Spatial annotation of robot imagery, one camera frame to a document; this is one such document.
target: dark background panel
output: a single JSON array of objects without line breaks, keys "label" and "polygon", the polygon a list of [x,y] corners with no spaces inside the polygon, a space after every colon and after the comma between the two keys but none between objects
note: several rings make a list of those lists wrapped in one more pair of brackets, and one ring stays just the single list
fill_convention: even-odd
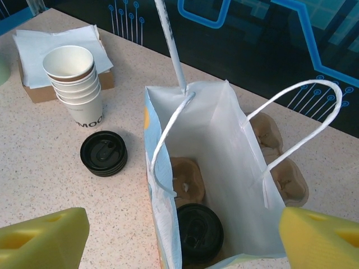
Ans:
[{"label": "dark background panel", "polygon": [[[359,89],[314,70],[296,11],[271,3],[270,0],[231,0],[223,26],[212,29],[183,17],[178,11],[177,1],[166,0],[166,5],[182,62],[221,79],[228,79],[265,98],[271,98],[296,82],[318,76],[338,81],[345,102],[332,126],[359,137],[356,119]],[[188,12],[216,20],[224,1],[185,0],[184,8]],[[169,56],[154,1],[137,2],[137,9],[132,0],[128,0],[127,4],[126,0],[48,0],[45,3],[48,7],[55,7],[88,23],[97,24],[129,40],[132,40],[132,22],[134,42]],[[335,3],[324,0],[324,4],[323,12],[326,12]],[[353,51],[351,45],[358,38],[359,22],[337,44],[333,43],[332,38],[341,34],[342,24],[347,18],[356,16],[356,8],[359,8],[357,0],[345,0],[338,10],[332,12],[335,15],[328,25],[312,27],[322,64],[354,78],[359,77],[359,53]],[[131,20],[130,13],[135,16],[136,10],[137,20]],[[322,11],[321,7],[316,7],[316,10]],[[134,30],[136,21],[137,36]],[[311,86],[289,93],[280,98],[278,103],[322,122],[333,109],[334,100],[328,97],[333,92],[325,86]]]},{"label": "dark background panel", "polygon": [[26,0],[1,0],[0,20],[28,7]]}]

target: white paper cup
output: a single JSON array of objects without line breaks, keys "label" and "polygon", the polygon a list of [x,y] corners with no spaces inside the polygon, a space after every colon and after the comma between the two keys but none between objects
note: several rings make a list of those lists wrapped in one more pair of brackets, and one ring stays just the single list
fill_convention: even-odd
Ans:
[{"label": "white paper cup", "polygon": [[58,95],[57,98],[67,107],[78,126],[95,128],[101,124],[103,120],[101,91],[97,93],[95,98],[80,104],[68,103]]},{"label": "white paper cup", "polygon": [[59,93],[61,96],[67,97],[67,98],[79,98],[82,96],[85,96],[86,94],[92,92],[96,87],[98,87],[98,84],[100,84],[99,79],[97,78],[96,80],[94,80],[91,85],[89,85],[88,87],[78,90],[78,91],[67,91],[67,90],[62,90],[59,89],[57,86],[55,86],[54,84],[52,84],[54,90]]},{"label": "white paper cup", "polygon": [[80,46],[62,46],[51,50],[43,60],[47,75],[59,81],[77,81],[94,68],[91,52]]},{"label": "white paper cup", "polygon": [[91,85],[91,83],[94,82],[94,80],[96,80],[97,78],[98,78],[98,74],[96,72],[96,68],[93,68],[91,73],[89,73],[86,77],[77,81],[70,81],[70,82],[57,81],[49,77],[51,83],[55,85],[56,88],[64,91],[77,91],[84,89],[89,85]]},{"label": "white paper cup", "polygon": [[95,88],[93,88],[93,90],[91,92],[86,92],[84,95],[79,96],[79,97],[76,97],[76,96],[73,96],[73,97],[63,96],[56,89],[55,89],[55,92],[65,102],[68,102],[68,103],[71,103],[71,104],[81,104],[81,103],[85,103],[85,102],[90,101],[93,98],[95,98],[98,91],[100,91],[100,90],[101,90],[101,84],[98,83],[97,86]]}]

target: yellow sponge pad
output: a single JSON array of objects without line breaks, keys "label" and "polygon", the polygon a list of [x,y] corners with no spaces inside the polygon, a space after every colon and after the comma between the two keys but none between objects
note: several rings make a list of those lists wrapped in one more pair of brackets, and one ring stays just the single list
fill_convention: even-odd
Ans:
[{"label": "yellow sponge pad", "polygon": [[1,228],[0,268],[78,268],[89,229],[84,208],[69,208]]},{"label": "yellow sponge pad", "polygon": [[293,269],[359,268],[359,223],[287,207],[279,232]]}]

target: paper bag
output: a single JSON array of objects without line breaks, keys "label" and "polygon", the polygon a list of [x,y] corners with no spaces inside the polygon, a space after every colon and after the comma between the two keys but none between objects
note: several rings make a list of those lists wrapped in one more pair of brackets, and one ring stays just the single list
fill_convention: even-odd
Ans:
[{"label": "paper bag", "polygon": [[[334,89],[334,111],[315,132],[267,166],[249,120],[286,92],[312,83]],[[147,176],[163,267],[182,268],[170,156],[187,157],[199,165],[204,205],[217,214],[224,229],[222,253],[227,260],[218,268],[239,254],[283,257],[278,225],[285,205],[270,170],[324,129],[340,104],[340,88],[324,80],[285,89],[248,117],[228,81],[194,82],[185,94],[180,87],[146,87]]]}]

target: white stick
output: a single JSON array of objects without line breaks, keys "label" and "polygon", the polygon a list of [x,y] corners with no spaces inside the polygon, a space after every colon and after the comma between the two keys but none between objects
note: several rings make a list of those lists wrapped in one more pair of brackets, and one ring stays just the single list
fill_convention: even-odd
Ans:
[{"label": "white stick", "polygon": [[171,25],[169,24],[169,18],[168,18],[166,6],[164,4],[164,0],[155,0],[155,3],[156,3],[159,19],[161,20],[164,37],[166,38],[166,42],[168,45],[169,55],[171,56],[172,63],[174,66],[174,71],[176,72],[177,75],[179,86],[181,87],[182,92],[186,95],[187,83],[178,57],[178,52],[177,52],[176,44],[174,42]]}]

